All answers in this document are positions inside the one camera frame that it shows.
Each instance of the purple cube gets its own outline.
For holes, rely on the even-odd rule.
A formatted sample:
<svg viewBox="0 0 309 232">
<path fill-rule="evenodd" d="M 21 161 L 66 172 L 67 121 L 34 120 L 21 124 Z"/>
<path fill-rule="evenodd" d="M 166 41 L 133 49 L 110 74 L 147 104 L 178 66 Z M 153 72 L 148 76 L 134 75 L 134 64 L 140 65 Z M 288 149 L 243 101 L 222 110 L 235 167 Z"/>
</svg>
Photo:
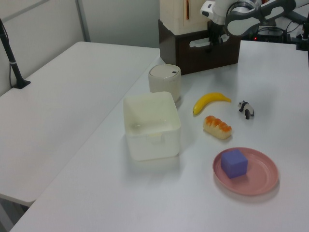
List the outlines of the purple cube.
<svg viewBox="0 0 309 232">
<path fill-rule="evenodd" d="M 248 160 L 238 149 L 224 152 L 221 156 L 221 168 L 230 179 L 245 175 L 247 167 Z"/>
</svg>

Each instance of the panda figurine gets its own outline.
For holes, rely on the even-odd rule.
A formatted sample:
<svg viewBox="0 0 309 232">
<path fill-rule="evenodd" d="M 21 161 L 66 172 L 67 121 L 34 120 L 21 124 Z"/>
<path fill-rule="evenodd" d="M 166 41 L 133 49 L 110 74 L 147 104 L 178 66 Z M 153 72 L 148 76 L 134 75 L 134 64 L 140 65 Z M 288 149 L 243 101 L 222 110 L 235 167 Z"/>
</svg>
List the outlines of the panda figurine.
<svg viewBox="0 0 309 232">
<path fill-rule="evenodd" d="M 246 119 L 249 119 L 250 116 L 254 116 L 254 110 L 252 106 L 249 105 L 246 101 L 242 101 L 239 103 L 238 107 L 240 107 L 240 112 L 245 111 Z"/>
</svg>

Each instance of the banana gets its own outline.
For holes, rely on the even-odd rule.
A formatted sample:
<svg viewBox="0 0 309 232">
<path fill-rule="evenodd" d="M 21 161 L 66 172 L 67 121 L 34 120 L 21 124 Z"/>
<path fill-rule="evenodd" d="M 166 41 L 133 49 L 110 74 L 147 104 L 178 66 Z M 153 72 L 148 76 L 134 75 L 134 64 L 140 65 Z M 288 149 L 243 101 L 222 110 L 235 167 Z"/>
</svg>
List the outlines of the banana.
<svg viewBox="0 0 309 232">
<path fill-rule="evenodd" d="M 224 96 L 222 93 L 208 93 L 201 97 L 193 107 L 193 114 L 197 115 L 202 109 L 212 101 L 226 101 L 231 102 L 229 98 Z"/>
</svg>

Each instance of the bread roll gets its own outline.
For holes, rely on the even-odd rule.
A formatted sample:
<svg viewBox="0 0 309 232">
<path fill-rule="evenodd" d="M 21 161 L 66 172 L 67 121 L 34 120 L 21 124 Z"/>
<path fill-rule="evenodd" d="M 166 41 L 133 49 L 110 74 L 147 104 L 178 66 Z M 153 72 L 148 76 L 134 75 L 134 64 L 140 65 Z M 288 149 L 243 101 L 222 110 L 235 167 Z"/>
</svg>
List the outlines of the bread roll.
<svg viewBox="0 0 309 232">
<path fill-rule="evenodd" d="M 232 128 L 214 116 L 207 116 L 203 128 L 218 139 L 227 139 L 232 134 Z"/>
</svg>

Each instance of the brown box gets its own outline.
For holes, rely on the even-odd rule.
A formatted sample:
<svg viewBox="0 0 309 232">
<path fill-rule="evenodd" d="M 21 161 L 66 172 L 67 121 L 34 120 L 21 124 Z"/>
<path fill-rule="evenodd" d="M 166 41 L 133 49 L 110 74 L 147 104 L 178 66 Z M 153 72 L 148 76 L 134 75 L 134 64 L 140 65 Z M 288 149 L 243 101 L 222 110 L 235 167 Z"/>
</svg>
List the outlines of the brown box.
<svg viewBox="0 0 309 232">
<path fill-rule="evenodd" d="M 174 35 L 159 20 L 160 57 L 166 64 L 180 67 L 182 74 L 195 73 L 238 63 L 240 37 L 230 36 L 223 44 L 190 47 L 194 40 L 208 38 L 208 31 Z"/>
</svg>

